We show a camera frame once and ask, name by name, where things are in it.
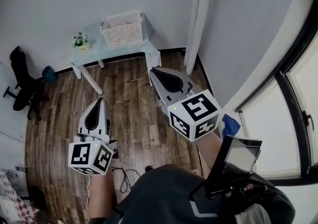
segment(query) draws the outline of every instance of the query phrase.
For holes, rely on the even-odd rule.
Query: blue cloth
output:
[[[225,128],[223,129],[222,138],[224,139],[226,135],[235,136],[240,129],[240,124],[227,114],[223,116],[222,121],[225,123]]]

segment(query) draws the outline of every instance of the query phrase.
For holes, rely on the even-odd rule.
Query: checkered fabric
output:
[[[18,197],[3,171],[0,171],[0,188],[0,193],[14,202],[21,223],[36,223],[36,212],[38,209],[27,205]]]

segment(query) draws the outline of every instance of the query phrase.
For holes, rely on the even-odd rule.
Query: white table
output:
[[[81,75],[83,75],[98,94],[102,94],[103,90],[88,73],[84,67],[85,64],[97,61],[100,67],[103,68],[103,59],[141,52],[145,53],[148,72],[152,67],[161,66],[160,52],[150,43],[149,36],[152,34],[152,32],[150,32],[151,25],[144,15],[142,22],[143,41],[139,43],[110,49],[103,35],[100,33],[99,27],[100,23],[95,23],[81,30],[82,33],[87,35],[91,48],[85,53],[78,52],[74,49],[70,60],[77,78],[81,79]]]

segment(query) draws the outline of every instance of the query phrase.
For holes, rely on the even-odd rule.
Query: black window frame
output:
[[[259,87],[244,100],[235,111],[242,113],[243,109],[257,98],[263,90],[276,79],[289,109],[299,148],[301,173],[299,178],[271,179],[275,186],[296,186],[318,183],[318,165],[311,166],[310,139],[307,131],[307,119],[299,105],[293,87],[286,75],[307,50],[318,30],[318,0],[314,0],[305,23],[295,41],[288,49],[283,59],[259,85]]]

